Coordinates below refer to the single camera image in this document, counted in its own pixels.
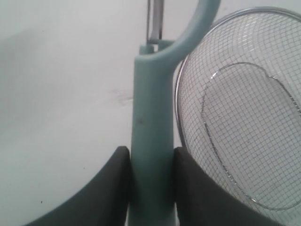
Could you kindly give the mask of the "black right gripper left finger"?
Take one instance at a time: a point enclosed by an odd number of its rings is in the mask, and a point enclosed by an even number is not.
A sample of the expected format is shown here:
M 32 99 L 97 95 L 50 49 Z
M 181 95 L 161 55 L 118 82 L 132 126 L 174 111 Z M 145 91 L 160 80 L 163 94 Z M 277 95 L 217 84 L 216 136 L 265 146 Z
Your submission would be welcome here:
M 130 199 L 132 169 L 127 147 L 119 146 L 93 179 L 31 226 L 123 226 Z

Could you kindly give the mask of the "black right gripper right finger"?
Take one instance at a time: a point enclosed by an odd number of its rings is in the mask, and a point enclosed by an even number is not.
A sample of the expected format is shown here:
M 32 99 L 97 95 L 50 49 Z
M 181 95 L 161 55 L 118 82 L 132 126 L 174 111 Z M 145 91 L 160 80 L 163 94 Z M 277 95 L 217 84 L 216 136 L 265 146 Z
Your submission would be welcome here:
M 277 226 L 219 187 L 183 147 L 174 149 L 174 198 L 182 226 Z

